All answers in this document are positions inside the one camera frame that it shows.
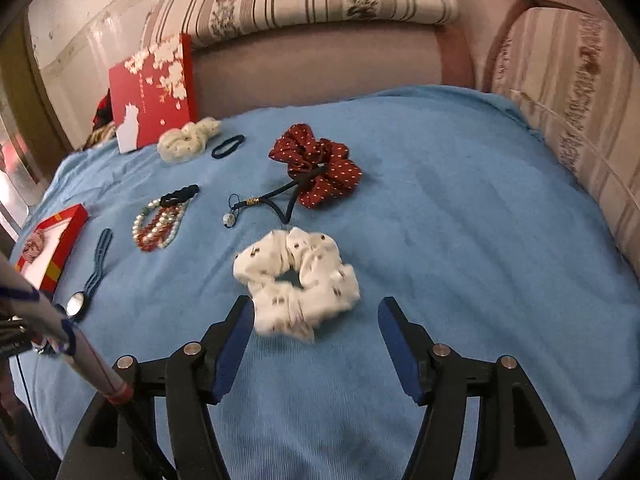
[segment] scrunchie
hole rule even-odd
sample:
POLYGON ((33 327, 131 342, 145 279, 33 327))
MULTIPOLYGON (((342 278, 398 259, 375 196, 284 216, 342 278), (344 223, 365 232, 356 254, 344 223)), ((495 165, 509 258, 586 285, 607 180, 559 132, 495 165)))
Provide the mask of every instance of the scrunchie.
POLYGON ((234 276, 247 285, 254 300, 254 328, 304 341, 314 340, 323 320, 350 310, 360 299, 353 267, 340 259, 335 241, 322 233, 271 231, 236 256, 234 276), (289 269, 300 274, 300 285, 276 281, 289 269))
POLYGON ((207 141, 220 133, 220 121, 206 117, 186 123, 180 130, 171 128, 158 139, 158 153, 165 162, 185 162, 204 153, 207 141))
POLYGON ((27 263, 32 264, 33 261, 42 254, 45 245, 44 231, 36 229, 29 235, 27 241, 22 248, 22 257, 27 263))
POLYGON ((298 202, 314 208, 322 200, 351 194, 360 181, 360 168, 349 160, 349 149, 329 139, 316 140, 308 124, 294 124, 276 140, 269 158, 287 164, 287 173, 295 178, 328 164, 329 168, 300 189, 298 202))

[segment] screw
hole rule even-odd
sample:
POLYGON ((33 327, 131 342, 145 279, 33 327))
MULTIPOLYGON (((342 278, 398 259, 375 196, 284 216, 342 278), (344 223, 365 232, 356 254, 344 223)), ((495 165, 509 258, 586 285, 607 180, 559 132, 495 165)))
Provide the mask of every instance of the screw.
POLYGON ((433 345, 432 350, 434 354, 440 357, 446 357, 451 353, 451 348, 449 348, 447 345, 443 345, 442 343, 433 345))
POLYGON ((503 355, 500 358, 500 364, 509 370, 513 370, 516 366, 518 366, 518 362, 515 357, 511 357, 510 355, 503 355))
POLYGON ((196 355, 201 349, 200 343, 187 343, 182 350, 187 355, 196 355))
POLYGON ((121 370, 126 370, 133 364, 133 357, 130 355, 123 355, 120 359, 118 359, 117 365, 121 370))

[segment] white scrunchie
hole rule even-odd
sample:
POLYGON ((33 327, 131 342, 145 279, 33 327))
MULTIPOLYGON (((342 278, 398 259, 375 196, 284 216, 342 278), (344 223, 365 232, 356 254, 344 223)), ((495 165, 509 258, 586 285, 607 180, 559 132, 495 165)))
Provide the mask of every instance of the white scrunchie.
POLYGON ((180 130, 171 128, 158 139, 158 153, 165 162, 185 162, 201 155, 207 141, 220 133, 220 121, 205 117, 197 123, 186 123, 180 130))
POLYGON ((282 332, 314 340, 321 321, 350 310, 360 299, 353 267, 344 265, 334 240, 322 233, 271 231, 236 256, 234 276, 254 300, 255 331, 282 332), (304 289, 276 276, 289 269, 300 274, 304 289))

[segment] red gift box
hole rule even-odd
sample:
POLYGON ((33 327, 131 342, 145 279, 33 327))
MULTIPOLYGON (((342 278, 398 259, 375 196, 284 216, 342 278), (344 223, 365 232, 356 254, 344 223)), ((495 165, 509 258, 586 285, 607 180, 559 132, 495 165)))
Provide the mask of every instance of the red gift box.
POLYGON ((155 144, 165 131, 196 122, 191 38, 177 34, 109 70, 121 153, 155 144))
POLYGON ((15 268, 31 285, 53 295, 62 268, 87 218, 86 209, 81 204, 77 204, 40 222, 36 229, 44 231, 45 249, 32 264, 27 263, 24 257, 20 256, 15 268), (35 276, 30 276, 30 269, 34 270, 35 276))

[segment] beaded bracelet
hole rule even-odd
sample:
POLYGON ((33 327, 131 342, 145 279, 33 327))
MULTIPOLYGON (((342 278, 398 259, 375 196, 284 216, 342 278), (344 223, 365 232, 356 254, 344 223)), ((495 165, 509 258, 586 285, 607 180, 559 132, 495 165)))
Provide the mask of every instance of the beaded bracelet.
POLYGON ((142 227, 145 216, 149 215, 160 205, 160 199, 156 198, 142 208, 142 212, 133 221, 131 235, 136 245, 145 252, 156 248, 164 249, 174 241, 180 227, 180 221, 187 209, 187 202, 168 207, 160 207, 149 224, 142 227))

